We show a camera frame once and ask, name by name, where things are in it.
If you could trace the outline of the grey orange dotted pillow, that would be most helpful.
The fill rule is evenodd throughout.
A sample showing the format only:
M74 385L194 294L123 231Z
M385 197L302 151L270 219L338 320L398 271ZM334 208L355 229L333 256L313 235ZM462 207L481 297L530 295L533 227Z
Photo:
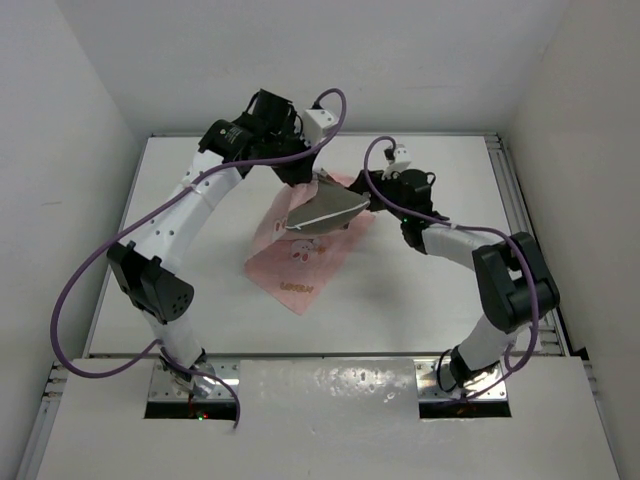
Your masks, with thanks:
M286 229L317 236L343 229L367 209L370 199L335 182L319 181L316 194L287 216Z

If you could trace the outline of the pink cartoon print pillowcase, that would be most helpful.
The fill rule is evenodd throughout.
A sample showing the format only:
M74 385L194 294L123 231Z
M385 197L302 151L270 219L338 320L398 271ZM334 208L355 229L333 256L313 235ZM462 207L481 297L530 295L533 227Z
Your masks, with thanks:
M375 216L366 209L343 229L308 236L286 229L288 213L316 194L319 181L347 187L352 180L349 176L321 172L310 183L283 187L254 234L244 263L246 276L298 315L305 313L340 270Z

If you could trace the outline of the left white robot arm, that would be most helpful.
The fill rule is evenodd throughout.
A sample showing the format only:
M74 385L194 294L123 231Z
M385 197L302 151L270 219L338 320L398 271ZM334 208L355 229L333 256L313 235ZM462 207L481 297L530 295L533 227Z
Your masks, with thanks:
M183 257L217 204L249 173L244 161L307 150L298 117L291 101L261 90L237 119L214 122L174 190L179 201L107 251L118 286L166 351L163 367L196 398L212 396L219 384L187 314L195 292L178 276Z

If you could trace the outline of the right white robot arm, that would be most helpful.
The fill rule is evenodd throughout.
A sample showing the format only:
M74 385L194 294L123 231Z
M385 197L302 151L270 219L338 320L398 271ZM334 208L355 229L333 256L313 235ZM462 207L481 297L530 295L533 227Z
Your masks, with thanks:
M527 232L506 236L489 227L456 226L433 206L432 172L399 174L363 170L348 187L369 200L369 210L395 216L405 242L421 254L450 260L474 272L482 315L472 332L436 368L443 392L491 370L524 327L558 307L560 293L536 240Z

